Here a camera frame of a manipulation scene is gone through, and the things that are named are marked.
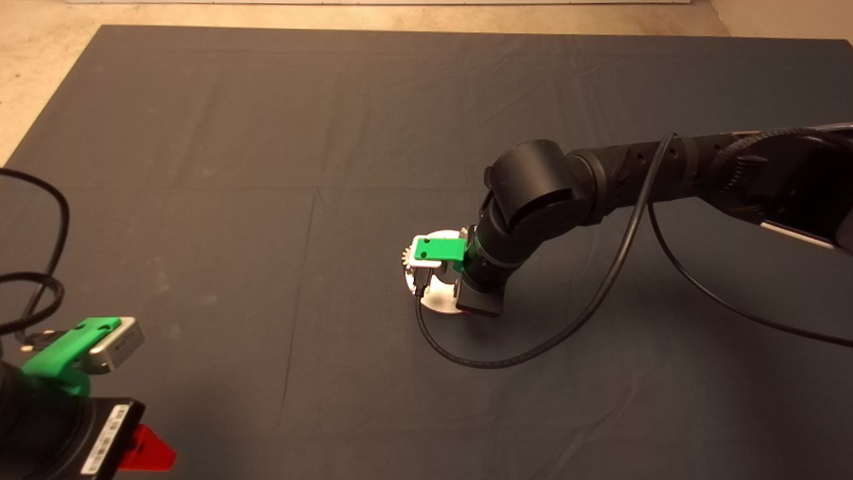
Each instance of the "robotic arm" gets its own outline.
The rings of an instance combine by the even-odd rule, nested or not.
[[[853,252],[853,126],[674,139],[649,202],[697,196],[735,218]],[[544,241],[636,203],[657,142],[563,154],[523,143],[485,170],[489,189],[467,231],[461,311],[499,315],[513,272]]]

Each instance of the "green 3d-printed part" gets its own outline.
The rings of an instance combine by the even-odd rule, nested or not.
[[[418,238],[415,258],[461,262],[465,256],[464,238]]]
[[[89,376],[74,361],[121,325],[119,317],[89,318],[32,357],[21,370],[53,383],[69,395],[89,394]]]

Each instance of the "barcode label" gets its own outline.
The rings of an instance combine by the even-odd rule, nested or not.
[[[119,431],[119,427],[125,421],[127,411],[130,409],[131,406],[127,404],[113,407],[107,418],[107,422],[101,428],[101,434],[98,435],[95,445],[92,446],[89,456],[86,457],[86,461],[83,463],[83,469],[80,470],[82,475],[95,475],[101,469],[101,464],[107,457],[110,446],[113,445],[115,434]]]

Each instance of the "black cable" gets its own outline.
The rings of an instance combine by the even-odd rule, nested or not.
[[[65,241],[68,237],[68,223],[69,223],[69,218],[70,218],[70,212],[69,212],[69,208],[68,208],[68,200],[66,200],[65,196],[63,196],[62,193],[56,189],[56,187],[45,182],[44,180],[42,180],[38,177],[34,177],[34,176],[30,175],[29,173],[23,173],[23,172],[19,172],[17,170],[12,170],[11,168],[3,168],[3,167],[0,167],[0,176],[11,177],[12,179],[18,179],[18,180],[27,182],[28,184],[35,185],[38,188],[49,193],[52,197],[54,197],[54,199],[56,200],[56,203],[59,205],[59,214],[60,214],[59,229],[56,233],[56,240],[54,241],[53,251],[50,254],[50,258],[48,259],[48,265],[44,268],[44,276],[40,279],[33,279],[33,278],[27,278],[26,279],[27,281],[32,281],[32,282],[37,283],[38,287],[36,287],[35,291],[33,291],[32,296],[30,297],[30,301],[26,304],[26,307],[24,307],[24,313],[20,316],[19,319],[13,320],[12,322],[9,322],[8,324],[0,325],[0,328],[3,329],[3,333],[0,333],[0,335],[5,335],[6,333],[9,333],[9,332],[5,331],[7,328],[7,325],[24,325],[24,326],[22,326],[16,330],[14,330],[15,338],[17,338],[19,342],[24,343],[26,341],[25,328],[28,326],[34,325],[35,323],[43,320],[44,318],[47,318],[47,316],[49,316],[50,313],[53,313],[55,311],[55,308],[54,308],[54,310],[52,312],[50,312],[47,316],[45,316],[41,319],[38,319],[35,322],[32,322],[32,319],[37,317],[37,315],[34,315],[34,312],[36,310],[36,307],[38,306],[38,301],[41,300],[41,298],[42,298],[42,294],[44,293],[44,289],[49,288],[49,289],[53,290],[51,285],[54,282],[59,284],[59,281],[56,280],[55,278],[53,278],[52,276],[54,274],[54,271],[56,270],[56,265],[59,263],[60,257],[62,257],[62,250],[65,248]],[[61,284],[59,284],[59,287],[61,289],[61,292],[64,293],[65,290],[62,288]],[[59,305],[57,302],[61,302],[62,295],[57,295],[57,290],[53,290],[53,292],[54,292],[54,301],[51,303],[51,306],[53,304],[56,304],[55,306],[58,308]],[[39,313],[43,313],[48,309],[49,309],[49,307],[41,310]]]
[[[699,289],[702,293],[709,296],[713,301],[719,303],[725,308],[731,310],[732,312],[737,313],[738,315],[752,320],[753,322],[759,323],[764,326],[768,326],[772,329],[778,331],[784,331],[785,333],[790,333],[792,335],[797,335],[799,337],[810,338],[812,340],[817,340],[819,342],[832,343],[834,345],[841,345],[842,347],[853,348],[853,340],[848,340],[846,338],[832,337],[830,335],[824,335],[822,333],[817,333],[813,331],[799,329],[797,327],[792,327],[788,325],[783,325],[774,322],[773,320],[768,320],[763,317],[759,317],[758,315],[744,312],[743,310],[738,309],[731,303],[723,300],[717,294],[712,292],[708,287],[705,287],[699,280],[696,279],[690,272],[688,272],[687,268],[682,265],[680,261],[676,258],[675,254],[672,253],[670,246],[664,240],[664,234],[660,231],[660,225],[658,224],[658,216],[654,213],[654,204],[649,204],[648,206],[648,218],[652,222],[652,230],[654,230],[654,236],[658,239],[658,243],[660,244],[660,248],[664,251],[664,255],[666,258],[670,259],[670,263],[672,266],[676,268],[676,270],[687,279],[690,284]]]
[[[421,328],[421,334],[423,334],[430,346],[445,359],[456,364],[471,368],[495,369],[516,366],[528,360],[532,360],[549,351],[551,348],[556,347],[568,337],[571,337],[593,316],[595,311],[607,297],[607,294],[610,293],[610,289],[613,287],[613,284],[616,282],[616,278],[622,271],[622,266],[625,263],[628,251],[631,248],[631,244],[634,242],[634,237],[636,236],[637,229],[640,226],[643,210],[645,209],[646,204],[648,203],[648,198],[652,193],[654,179],[658,174],[660,164],[663,162],[664,156],[666,155],[666,152],[670,147],[670,142],[674,136],[675,133],[670,133],[663,137],[658,144],[658,150],[655,152],[652,162],[649,164],[646,178],[643,180],[642,187],[640,188],[640,195],[637,197],[636,205],[634,206],[634,210],[628,220],[628,226],[625,228],[625,234],[622,237],[622,243],[619,245],[616,257],[613,259],[610,269],[607,270],[607,274],[604,279],[601,280],[601,285],[599,285],[598,290],[595,292],[592,299],[569,325],[545,342],[538,344],[536,347],[531,348],[522,354],[515,355],[514,357],[509,357],[503,360],[470,360],[452,354],[436,342],[435,338],[432,337],[427,329],[426,322],[424,322],[421,298],[419,296],[415,296],[415,315],[418,320],[418,326]]]
[[[33,326],[48,318],[50,315],[53,315],[62,304],[62,297],[65,296],[65,287],[62,286],[62,283],[46,273],[14,272],[0,275],[0,284],[10,282],[33,282],[38,284],[41,291],[44,291],[44,289],[47,288],[53,293],[53,300],[47,307],[42,308],[37,312],[26,313],[19,319],[0,324],[0,336],[7,335],[15,331],[23,331],[26,327]]]

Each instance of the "beige floor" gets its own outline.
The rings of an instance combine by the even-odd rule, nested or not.
[[[688,5],[563,5],[503,7],[367,7],[67,4],[0,0],[0,166],[35,120],[80,51],[103,24],[339,28],[438,32],[541,32],[728,36],[715,7],[739,36],[826,37],[827,18],[850,0],[812,0],[812,15],[780,16],[790,0],[694,0]],[[815,15],[816,4],[827,6]],[[775,30],[763,21],[774,11]],[[853,37],[849,26],[833,31]]]

